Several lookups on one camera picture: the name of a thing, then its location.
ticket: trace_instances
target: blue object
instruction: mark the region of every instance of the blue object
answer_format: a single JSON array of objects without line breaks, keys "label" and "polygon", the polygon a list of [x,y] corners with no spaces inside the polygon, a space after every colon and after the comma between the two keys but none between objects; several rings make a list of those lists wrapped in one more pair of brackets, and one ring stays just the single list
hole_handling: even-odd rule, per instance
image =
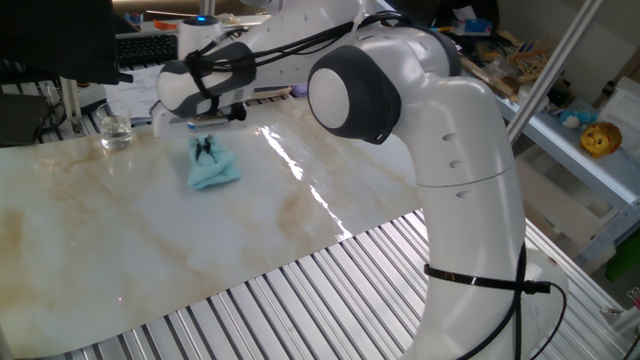
[{"label": "blue object", "polygon": [[233,163],[236,155],[218,144],[217,136],[201,135],[189,139],[191,172],[189,187],[200,190],[210,185],[224,184],[240,178]]},{"label": "blue object", "polygon": [[128,22],[130,22],[132,25],[136,26],[137,28],[140,28],[140,25],[144,21],[144,14],[124,13],[124,19],[127,20]]},{"label": "blue object", "polygon": [[588,111],[570,111],[565,110],[560,114],[559,121],[560,124],[570,128],[577,129],[582,125],[588,125],[594,123],[598,120],[599,113],[590,113]]},{"label": "blue object", "polygon": [[490,35],[493,23],[485,19],[468,19],[458,22],[457,31],[465,35]]}]

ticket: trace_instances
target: computer monitor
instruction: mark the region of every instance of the computer monitor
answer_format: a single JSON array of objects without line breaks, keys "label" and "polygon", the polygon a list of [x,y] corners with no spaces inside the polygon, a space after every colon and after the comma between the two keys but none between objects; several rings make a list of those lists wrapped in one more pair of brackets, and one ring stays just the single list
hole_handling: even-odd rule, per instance
[{"label": "computer monitor", "polygon": [[0,59],[79,82],[127,81],[111,0],[0,1]]}]

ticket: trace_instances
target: light blue cloth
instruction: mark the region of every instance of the light blue cloth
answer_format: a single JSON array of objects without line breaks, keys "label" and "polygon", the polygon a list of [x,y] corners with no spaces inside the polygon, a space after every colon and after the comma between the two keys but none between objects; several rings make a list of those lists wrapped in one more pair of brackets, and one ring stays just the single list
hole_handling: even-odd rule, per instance
[{"label": "light blue cloth", "polygon": [[200,190],[240,178],[240,172],[233,166],[236,154],[218,144],[217,136],[201,135],[189,139],[189,159],[192,168],[187,183],[192,189]]}]

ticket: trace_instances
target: paper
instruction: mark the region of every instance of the paper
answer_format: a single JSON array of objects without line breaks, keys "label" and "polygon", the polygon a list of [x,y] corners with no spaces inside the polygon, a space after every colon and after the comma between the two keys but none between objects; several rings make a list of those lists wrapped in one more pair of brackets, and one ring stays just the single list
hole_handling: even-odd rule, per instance
[{"label": "paper", "polygon": [[118,85],[105,85],[108,102],[123,102],[131,107],[131,118],[149,119],[149,110],[158,101],[156,83],[162,65],[124,71],[133,75],[133,83],[121,82]]}]

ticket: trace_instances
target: marble surface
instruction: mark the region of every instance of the marble surface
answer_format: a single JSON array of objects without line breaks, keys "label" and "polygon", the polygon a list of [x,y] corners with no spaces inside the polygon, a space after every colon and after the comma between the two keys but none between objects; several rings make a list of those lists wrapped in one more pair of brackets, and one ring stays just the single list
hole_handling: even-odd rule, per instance
[{"label": "marble surface", "polygon": [[338,139],[304,100],[220,133],[243,177],[187,187],[187,139],[0,149],[0,324],[14,355],[112,337],[418,208],[408,151]]}]

